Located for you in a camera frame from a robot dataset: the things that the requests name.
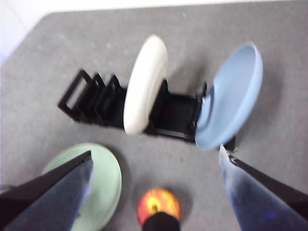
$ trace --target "white wall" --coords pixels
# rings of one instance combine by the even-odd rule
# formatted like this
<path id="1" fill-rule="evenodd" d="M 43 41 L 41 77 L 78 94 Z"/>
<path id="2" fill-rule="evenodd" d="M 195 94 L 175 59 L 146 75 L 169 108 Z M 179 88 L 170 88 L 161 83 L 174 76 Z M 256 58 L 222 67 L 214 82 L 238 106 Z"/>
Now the white wall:
<path id="1" fill-rule="evenodd" d="M 249 0 L 1 0 L 1 63 L 14 51 L 33 26 L 51 12 L 235 1 Z"/>

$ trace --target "apple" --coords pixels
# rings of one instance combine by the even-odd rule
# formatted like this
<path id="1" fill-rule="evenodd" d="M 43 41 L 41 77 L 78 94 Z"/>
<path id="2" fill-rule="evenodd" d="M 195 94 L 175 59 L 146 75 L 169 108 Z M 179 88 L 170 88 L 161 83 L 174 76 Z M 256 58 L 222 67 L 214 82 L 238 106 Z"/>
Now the apple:
<path id="1" fill-rule="evenodd" d="M 165 212 L 180 221 L 181 209 L 179 201 L 167 189 L 150 189 L 141 196 L 137 206 L 137 221 L 143 226 L 147 218 L 158 212 Z"/>

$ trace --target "gray mat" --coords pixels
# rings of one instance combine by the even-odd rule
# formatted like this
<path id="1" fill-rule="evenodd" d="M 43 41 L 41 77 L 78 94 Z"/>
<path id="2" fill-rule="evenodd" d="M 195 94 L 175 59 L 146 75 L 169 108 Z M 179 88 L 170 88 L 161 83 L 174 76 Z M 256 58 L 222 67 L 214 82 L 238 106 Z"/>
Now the gray mat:
<path id="1" fill-rule="evenodd" d="M 173 91 L 199 92 L 242 42 L 264 61 L 260 97 L 238 135 L 237 157 L 308 193 L 308 1 L 54 13 L 44 17 L 1 68 L 1 183 L 38 176 L 81 142 L 110 148 L 123 192 L 106 230 L 140 230 L 138 198 L 150 187 L 179 197 L 183 230 L 239 230 L 225 193 L 218 151 L 182 141 L 127 136 L 74 123 L 56 104 L 80 67 L 115 72 L 123 86 L 151 33 L 165 42 Z"/>

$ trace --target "plate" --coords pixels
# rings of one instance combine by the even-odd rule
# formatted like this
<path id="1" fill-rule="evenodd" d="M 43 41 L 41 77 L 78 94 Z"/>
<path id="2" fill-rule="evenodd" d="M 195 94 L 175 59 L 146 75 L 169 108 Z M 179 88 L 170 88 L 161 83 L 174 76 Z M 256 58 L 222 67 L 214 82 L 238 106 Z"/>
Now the plate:
<path id="1" fill-rule="evenodd" d="M 151 35 L 138 54 L 127 87 L 123 113 L 127 134 L 139 134 L 147 128 L 166 68 L 167 49 L 158 36 Z"/>
<path id="2" fill-rule="evenodd" d="M 200 149 L 217 148 L 239 131 L 257 101 L 262 78 L 261 55 L 247 42 L 225 62 L 203 99 L 195 133 Z"/>
<path id="3" fill-rule="evenodd" d="M 49 162 L 42 174 L 88 150 L 93 160 L 90 193 L 83 200 L 71 231 L 100 231 L 115 212 L 121 195 L 120 166 L 112 152 L 98 144 L 81 143 L 64 150 Z"/>

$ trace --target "light green plate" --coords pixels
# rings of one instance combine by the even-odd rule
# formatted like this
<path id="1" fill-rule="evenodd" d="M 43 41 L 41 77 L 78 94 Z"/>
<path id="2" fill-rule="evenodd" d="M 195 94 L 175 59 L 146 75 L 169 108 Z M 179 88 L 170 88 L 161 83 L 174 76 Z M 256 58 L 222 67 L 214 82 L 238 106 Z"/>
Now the light green plate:
<path id="1" fill-rule="evenodd" d="M 76 218 L 72 231 L 101 230 L 115 212 L 121 195 L 120 166 L 112 152 L 98 144 L 81 143 L 64 150 L 42 173 L 45 174 L 88 150 L 91 150 L 93 160 L 90 194 L 81 204 L 80 215 Z"/>

